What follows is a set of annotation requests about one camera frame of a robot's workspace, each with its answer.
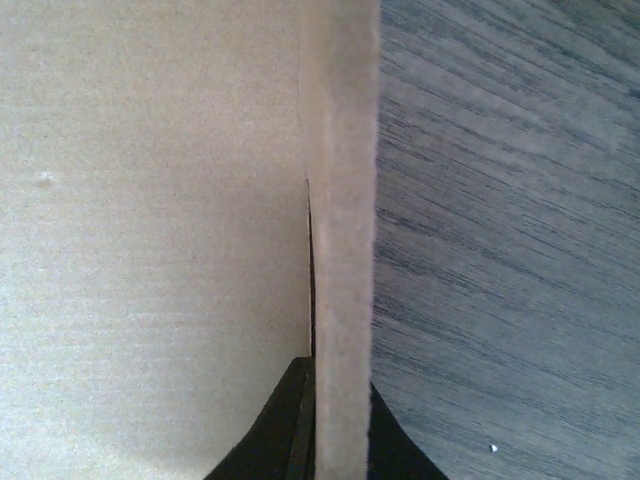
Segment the wood grain surface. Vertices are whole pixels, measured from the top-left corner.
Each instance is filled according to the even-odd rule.
[[[637,480],[640,3],[386,0],[382,35],[374,383],[452,480]]]

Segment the black object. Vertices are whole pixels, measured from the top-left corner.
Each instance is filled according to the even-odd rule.
[[[205,480],[313,480],[315,363],[294,359],[249,432]],[[368,480],[447,480],[371,385]]]

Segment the beige cardboard surface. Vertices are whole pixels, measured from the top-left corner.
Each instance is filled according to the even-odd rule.
[[[316,478],[366,477],[375,150],[375,0],[305,0],[301,107],[316,278]]]
[[[0,478],[202,478],[308,354],[297,3],[0,5]]]

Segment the cardboard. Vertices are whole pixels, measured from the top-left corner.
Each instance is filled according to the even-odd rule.
[[[0,21],[0,478],[201,479],[309,353],[298,5]]]
[[[316,478],[366,478],[379,5],[304,0],[301,107],[316,278]]]

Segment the white speck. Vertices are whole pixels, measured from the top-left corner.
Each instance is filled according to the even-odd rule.
[[[51,172],[40,172],[36,179],[36,185],[40,188],[47,188],[53,185],[55,178]]]

